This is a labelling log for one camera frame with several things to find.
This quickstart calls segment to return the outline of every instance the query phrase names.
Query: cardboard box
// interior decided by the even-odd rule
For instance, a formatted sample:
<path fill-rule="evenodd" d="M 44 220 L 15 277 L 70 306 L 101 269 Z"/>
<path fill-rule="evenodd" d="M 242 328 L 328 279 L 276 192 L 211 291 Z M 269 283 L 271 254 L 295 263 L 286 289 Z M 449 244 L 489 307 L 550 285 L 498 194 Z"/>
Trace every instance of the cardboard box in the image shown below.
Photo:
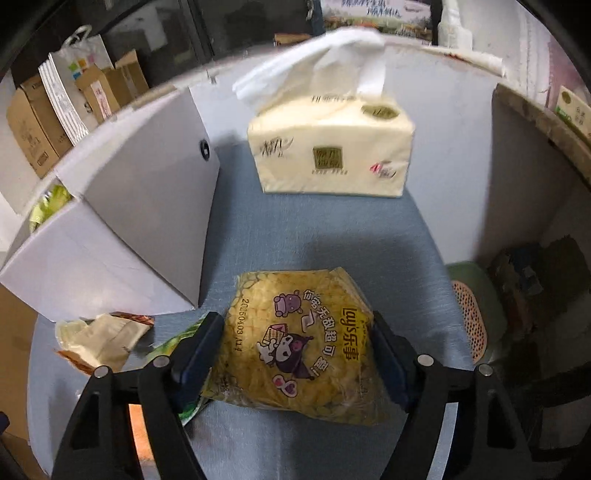
<path fill-rule="evenodd" d="M 6 117 L 18 146 L 40 178 L 72 147 L 39 75 L 17 89 Z"/>
<path fill-rule="evenodd" d="M 135 50 L 117 61 L 114 69 L 92 65 L 76 79 L 76 86 L 100 124 L 149 89 Z"/>
<path fill-rule="evenodd" d="M 28 445 L 27 381 L 37 312 L 0 286 L 0 411 L 10 425 L 2 442 L 31 480 L 45 479 Z"/>
<path fill-rule="evenodd" d="M 52 321 L 197 306 L 219 170 L 202 141 L 188 89 L 105 121 L 46 179 L 73 199 L 33 233 L 26 218 L 0 283 Z"/>

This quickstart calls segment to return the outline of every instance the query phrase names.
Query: bag handle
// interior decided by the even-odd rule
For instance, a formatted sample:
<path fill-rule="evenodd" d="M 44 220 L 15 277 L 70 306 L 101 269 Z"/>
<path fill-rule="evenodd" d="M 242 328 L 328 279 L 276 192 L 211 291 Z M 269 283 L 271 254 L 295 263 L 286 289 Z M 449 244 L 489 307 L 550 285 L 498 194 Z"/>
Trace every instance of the bag handle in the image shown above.
<path fill-rule="evenodd" d="M 91 25 L 82 25 L 81 27 L 78 27 L 76 31 L 65 40 L 61 47 L 66 48 L 74 43 L 80 43 L 81 41 L 86 40 L 91 31 Z"/>

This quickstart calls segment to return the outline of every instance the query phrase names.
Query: tissue pack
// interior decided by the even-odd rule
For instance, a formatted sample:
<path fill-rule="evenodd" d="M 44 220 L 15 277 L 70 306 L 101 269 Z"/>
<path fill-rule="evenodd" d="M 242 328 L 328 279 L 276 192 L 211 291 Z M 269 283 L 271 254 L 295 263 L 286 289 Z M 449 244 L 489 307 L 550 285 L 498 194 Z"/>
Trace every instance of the tissue pack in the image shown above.
<path fill-rule="evenodd" d="M 259 113 L 248 142 L 265 192 L 398 197 L 413 133 L 387 97 L 305 95 Z"/>

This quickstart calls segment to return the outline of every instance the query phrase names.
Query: yellow snack bag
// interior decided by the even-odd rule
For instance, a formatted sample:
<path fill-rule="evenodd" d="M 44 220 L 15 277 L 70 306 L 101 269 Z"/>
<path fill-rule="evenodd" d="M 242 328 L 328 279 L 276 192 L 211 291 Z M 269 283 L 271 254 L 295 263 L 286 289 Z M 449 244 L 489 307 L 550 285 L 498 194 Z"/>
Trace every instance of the yellow snack bag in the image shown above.
<path fill-rule="evenodd" d="M 382 418 L 372 321 L 342 268 L 242 274 L 202 395 L 374 424 Z"/>

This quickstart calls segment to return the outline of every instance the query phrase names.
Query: blue tablecloth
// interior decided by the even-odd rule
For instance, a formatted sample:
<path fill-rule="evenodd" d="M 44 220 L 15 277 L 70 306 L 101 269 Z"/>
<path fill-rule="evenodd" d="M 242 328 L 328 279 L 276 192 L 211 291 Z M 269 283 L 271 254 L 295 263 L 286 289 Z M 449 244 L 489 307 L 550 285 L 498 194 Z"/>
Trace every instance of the blue tablecloth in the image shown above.
<path fill-rule="evenodd" d="M 224 312 L 242 272 L 341 266 L 393 331 L 418 352 L 448 366 L 472 367 L 451 283 L 408 192 L 400 199 L 267 195 L 246 143 L 219 147 L 217 153 L 221 168 L 203 262 L 203 305 L 195 312 L 158 317 L 130 365 L 139 365 L 147 345 L 178 334 L 203 312 Z M 53 327 L 43 317 L 37 321 L 28 387 L 31 446 L 48 472 L 76 391 L 86 383 L 54 353 Z M 398 407 L 392 405 L 389 413 L 379 426 L 359 427 L 214 402 L 188 431 L 210 480 L 378 479 L 405 421 Z M 453 413 L 449 407 L 431 478 L 443 473 Z"/>

